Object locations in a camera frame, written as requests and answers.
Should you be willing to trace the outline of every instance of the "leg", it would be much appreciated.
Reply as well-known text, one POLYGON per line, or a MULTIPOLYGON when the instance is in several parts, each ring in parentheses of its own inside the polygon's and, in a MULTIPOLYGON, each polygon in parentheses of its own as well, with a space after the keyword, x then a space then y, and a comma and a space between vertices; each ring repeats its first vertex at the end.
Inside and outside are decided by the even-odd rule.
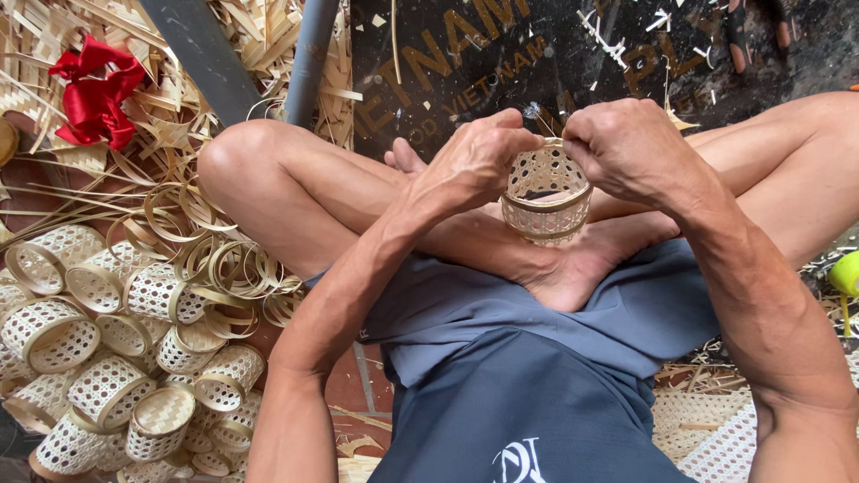
MULTIPOLYGON (((730 186, 743 211, 802 266, 859 217, 859 95, 791 101, 686 140, 730 186)), ((592 220, 646 210, 594 193, 592 220)))
MULTIPOLYGON (((302 278, 329 267, 408 182, 384 164, 269 120, 227 129, 204 149, 198 172, 242 229, 302 278)), ((546 306, 572 311, 621 260, 676 235, 662 218, 593 223, 560 249, 533 245, 502 221, 470 211, 439 224, 418 249, 513 280, 546 306)))

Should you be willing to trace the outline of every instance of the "person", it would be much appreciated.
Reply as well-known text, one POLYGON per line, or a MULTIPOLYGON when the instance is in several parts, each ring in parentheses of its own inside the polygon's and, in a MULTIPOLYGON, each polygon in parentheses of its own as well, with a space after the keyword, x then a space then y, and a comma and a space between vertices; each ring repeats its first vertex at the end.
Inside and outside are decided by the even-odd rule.
POLYGON ((688 138, 651 100, 585 107, 563 138, 597 188, 588 224, 541 248, 495 216, 543 144, 514 109, 428 167, 403 140, 386 166, 276 121, 228 128, 203 188, 313 287, 265 348, 247 481, 338 480, 324 391, 356 339, 396 383, 371 482, 689 481, 651 443, 652 376, 719 332, 758 413, 750 480, 856 480, 856 389, 795 269, 857 219, 857 129, 849 93, 688 138))

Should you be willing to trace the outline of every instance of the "red bow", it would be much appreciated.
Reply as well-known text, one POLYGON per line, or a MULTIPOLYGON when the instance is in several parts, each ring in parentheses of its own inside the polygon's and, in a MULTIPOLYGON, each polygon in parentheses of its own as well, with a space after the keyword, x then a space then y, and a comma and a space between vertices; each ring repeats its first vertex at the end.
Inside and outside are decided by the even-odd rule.
POLYGON ((113 150, 123 149, 134 134, 134 125, 125 117, 119 103, 128 98, 146 73, 134 58, 87 35, 81 55, 64 52, 48 74, 68 79, 63 94, 63 109, 69 124, 57 129, 57 136, 66 141, 89 146, 101 138, 110 140, 113 150), (83 78, 93 70, 113 62, 119 70, 107 78, 83 78))

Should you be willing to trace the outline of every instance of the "blue shorts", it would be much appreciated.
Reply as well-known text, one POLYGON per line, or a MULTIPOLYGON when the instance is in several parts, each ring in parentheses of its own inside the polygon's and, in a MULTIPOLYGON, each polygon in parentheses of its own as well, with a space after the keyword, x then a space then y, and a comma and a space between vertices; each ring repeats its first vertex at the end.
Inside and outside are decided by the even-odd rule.
POLYGON ((544 307, 505 278, 411 254, 367 315, 359 341, 381 344, 399 382, 410 387, 444 358, 500 327, 556 340, 642 380, 719 333, 689 243, 675 239, 622 263, 572 313, 544 307))

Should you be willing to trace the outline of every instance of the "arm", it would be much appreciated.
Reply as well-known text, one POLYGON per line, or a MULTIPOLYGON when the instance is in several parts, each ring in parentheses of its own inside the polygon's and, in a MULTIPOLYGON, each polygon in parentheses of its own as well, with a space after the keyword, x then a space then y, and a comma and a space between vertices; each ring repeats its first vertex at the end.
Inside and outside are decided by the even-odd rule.
POLYGON ((722 338, 752 386, 751 479, 855 478, 859 402, 832 324, 718 174, 652 101, 576 112, 564 138, 596 186, 667 213, 688 239, 722 338))
POLYGON ((338 479, 325 385, 416 241, 441 220, 496 198, 513 157, 543 139, 515 110, 460 128, 420 177, 332 266, 283 330, 248 461, 248 483, 338 479))

